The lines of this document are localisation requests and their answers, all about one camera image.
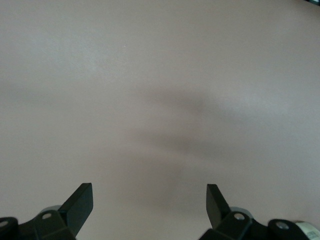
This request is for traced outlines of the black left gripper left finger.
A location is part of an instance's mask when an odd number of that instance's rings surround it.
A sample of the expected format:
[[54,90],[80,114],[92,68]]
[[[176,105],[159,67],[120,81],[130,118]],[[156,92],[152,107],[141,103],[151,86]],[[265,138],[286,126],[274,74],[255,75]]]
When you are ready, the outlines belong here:
[[82,183],[61,205],[49,207],[20,224],[15,217],[0,219],[2,240],[75,240],[93,210],[93,186]]

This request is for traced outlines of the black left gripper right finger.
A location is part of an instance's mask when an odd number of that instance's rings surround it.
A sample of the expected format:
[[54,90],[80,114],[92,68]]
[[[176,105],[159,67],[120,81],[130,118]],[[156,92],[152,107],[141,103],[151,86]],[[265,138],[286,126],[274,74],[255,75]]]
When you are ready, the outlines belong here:
[[303,240],[293,222],[272,219],[263,225],[248,214],[232,210],[216,184],[206,186],[206,212],[211,224],[200,240]]

